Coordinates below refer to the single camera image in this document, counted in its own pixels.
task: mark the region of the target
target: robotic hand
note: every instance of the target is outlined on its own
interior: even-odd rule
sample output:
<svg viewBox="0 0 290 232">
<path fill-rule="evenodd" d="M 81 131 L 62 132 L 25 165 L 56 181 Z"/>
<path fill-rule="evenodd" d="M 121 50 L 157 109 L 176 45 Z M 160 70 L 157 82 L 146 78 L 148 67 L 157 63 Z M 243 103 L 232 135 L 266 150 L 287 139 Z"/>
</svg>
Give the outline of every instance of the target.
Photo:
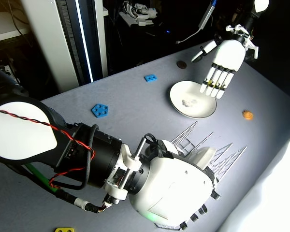
<svg viewBox="0 0 290 232">
<path fill-rule="evenodd" d="M 254 21 L 266 10 L 268 4 L 268 0 L 255 0 L 252 9 L 239 17 L 238 24 L 234 28 L 231 25 L 226 27 L 226 31 L 232 34 L 230 40 L 221 42 L 220 38 L 216 38 L 205 47 L 201 47 L 201 51 L 192 58 L 192 62 L 198 62 L 218 46 L 212 67 L 201 85 L 201 93 L 205 92 L 207 96 L 220 99 L 234 74 L 241 67 L 246 51 L 253 49 L 254 59 L 258 58 L 259 48 L 251 42 L 253 36 L 250 32 Z"/>
<path fill-rule="evenodd" d="M 145 144 L 149 147 L 141 154 Z M 208 168 L 215 152 L 203 149 L 184 158 L 170 142 L 146 134 L 132 154 L 126 144 L 97 125 L 66 123 L 0 71 L 0 162 L 85 211 L 102 212 L 129 194 L 131 205 L 143 217 L 183 229 L 190 218 L 197 219 L 198 209 L 204 211 L 210 196 L 219 196 L 217 178 Z M 44 163 L 57 174 L 47 179 L 33 162 Z M 59 175 L 81 184 L 56 181 Z M 63 190 L 80 190 L 87 184 L 106 191 L 101 206 Z"/>
</svg>

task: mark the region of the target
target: green cable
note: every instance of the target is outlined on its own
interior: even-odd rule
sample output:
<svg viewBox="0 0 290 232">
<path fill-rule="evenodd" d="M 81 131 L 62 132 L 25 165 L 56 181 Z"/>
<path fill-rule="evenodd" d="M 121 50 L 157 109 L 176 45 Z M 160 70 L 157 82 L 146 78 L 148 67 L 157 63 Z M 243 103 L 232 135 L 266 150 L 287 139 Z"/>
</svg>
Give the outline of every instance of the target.
<svg viewBox="0 0 290 232">
<path fill-rule="evenodd" d="M 25 164 L 25 166 L 35 175 L 46 187 L 48 187 L 54 193 L 58 190 L 58 188 L 53 188 L 49 185 L 49 179 L 42 175 L 31 163 Z"/>
</svg>

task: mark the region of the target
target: gray tabletop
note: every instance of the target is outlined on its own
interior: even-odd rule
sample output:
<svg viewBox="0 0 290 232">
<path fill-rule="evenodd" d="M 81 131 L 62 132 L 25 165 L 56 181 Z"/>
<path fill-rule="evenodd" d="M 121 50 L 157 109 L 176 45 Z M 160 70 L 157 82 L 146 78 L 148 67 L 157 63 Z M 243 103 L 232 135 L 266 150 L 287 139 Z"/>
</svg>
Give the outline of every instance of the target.
<svg viewBox="0 0 290 232">
<path fill-rule="evenodd" d="M 122 138 L 131 151 L 148 132 L 171 140 L 195 122 L 172 107 L 169 90 L 182 80 L 202 82 L 214 54 L 199 63 L 190 63 L 198 50 L 196 46 L 172 54 L 43 102 L 68 123 L 98 124 L 103 132 Z M 179 60 L 187 63 L 186 69 L 177 67 Z M 158 80 L 147 83 L 144 76 L 148 74 L 155 74 Z M 96 118 L 92 114 L 90 110 L 97 103 L 109 106 L 107 117 Z M 253 121 L 242 117 L 244 109 L 254 113 Z M 230 154 L 246 145 L 248 149 L 219 183 L 220 200 L 209 199 L 208 213 L 196 223 L 190 222 L 187 231 L 216 231 L 290 138 L 290 97 L 244 63 L 223 98 L 217 101 L 214 114 L 199 119 L 190 138 L 197 144 L 213 131 L 215 134 L 204 145 L 221 148 L 233 142 Z M 39 168 L 51 176 L 49 168 Z M 91 186 L 73 193 L 96 204 L 105 194 Z M 0 164 L 0 232 L 51 232 L 57 227 L 73 227 L 76 232 L 161 231 L 135 212 L 129 201 L 98 215 L 83 212 Z"/>
</svg>

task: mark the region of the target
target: blue pentagon piece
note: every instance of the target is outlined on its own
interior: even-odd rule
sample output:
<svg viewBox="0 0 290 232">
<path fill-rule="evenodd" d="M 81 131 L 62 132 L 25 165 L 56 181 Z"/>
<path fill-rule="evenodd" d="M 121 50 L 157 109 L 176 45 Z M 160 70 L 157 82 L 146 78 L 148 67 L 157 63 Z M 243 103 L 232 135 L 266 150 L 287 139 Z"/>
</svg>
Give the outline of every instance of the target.
<svg viewBox="0 0 290 232">
<path fill-rule="evenodd" d="M 91 111 L 96 117 L 105 117 L 108 115 L 108 106 L 102 104 L 96 104 Z"/>
<path fill-rule="evenodd" d="M 153 81 L 156 81 L 157 80 L 157 77 L 156 77 L 156 75 L 151 74 L 151 75 L 145 76 L 145 80 L 147 82 L 153 82 Z"/>
</svg>

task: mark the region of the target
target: red wire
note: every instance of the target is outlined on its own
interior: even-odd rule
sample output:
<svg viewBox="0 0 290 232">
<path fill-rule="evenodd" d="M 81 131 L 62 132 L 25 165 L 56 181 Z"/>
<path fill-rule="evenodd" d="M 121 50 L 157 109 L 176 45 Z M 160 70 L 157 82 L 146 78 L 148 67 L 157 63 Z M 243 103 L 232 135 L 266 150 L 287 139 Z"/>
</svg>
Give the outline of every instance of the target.
<svg viewBox="0 0 290 232">
<path fill-rule="evenodd" d="M 91 151 L 91 158 L 90 158 L 90 160 L 92 160 L 92 159 L 94 158 L 94 156 L 95 156 L 95 151 L 94 151 L 90 146 L 87 146 L 87 145 L 84 144 L 82 141 L 79 141 L 79 140 L 74 139 L 74 138 L 71 137 L 71 136 L 70 136 L 70 135 L 69 135 L 65 130 L 61 130 L 61 129 L 55 127 L 54 125 L 51 125 L 51 124 L 49 124 L 49 123 L 47 123 L 47 122 L 40 122 L 39 120 L 36 120 L 36 119 L 31 119 L 31 118 L 28 118 L 28 117 L 18 116 L 18 115 L 16 115 L 16 114 L 9 113 L 9 112 L 7 112 L 7 111 L 5 111 L 5 110 L 0 110 L 0 113 L 6 114 L 6 115 L 10 115 L 10 116 L 12 116 L 12 117 L 20 118 L 20 119 L 22 119 L 22 120 L 26 120 L 26 121 L 30 121 L 30 122 L 34 122 L 34 123 L 40 123 L 40 124 L 43 124 L 43 125 L 45 125 L 45 126 L 49 126 L 49 127 L 51 127 L 53 130 L 56 130 L 56 131 L 59 131 L 59 132 L 63 133 L 63 134 L 64 134 L 65 136 L 67 136 L 70 140 L 76 142 L 77 144 L 79 144 L 79 145 L 85 147 L 87 150 Z M 69 169 L 69 170 L 67 170 L 67 171 L 65 171 L 65 172 L 57 173 L 57 174 L 54 175 L 52 178 L 50 178 L 50 180 L 49 180 L 49 185 L 50 185 L 51 187 L 53 187 L 53 188 L 57 188 L 57 189 L 59 189 L 59 188 L 60 188 L 59 186 L 56 186 L 56 185 L 54 185 L 54 184 L 52 183 L 52 182 L 55 180 L 55 178 L 56 178 L 57 176 L 65 175 L 65 174 L 67 174 L 67 173 L 69 173 L 69 172 L 72 172 L 72 171 L 80 171 L 80 170 L 83 170 L 83 169 L 85 169 L 85 167 L 83 167 L 83 168 L 71 168 L 71 169 Z"/>
</svg>

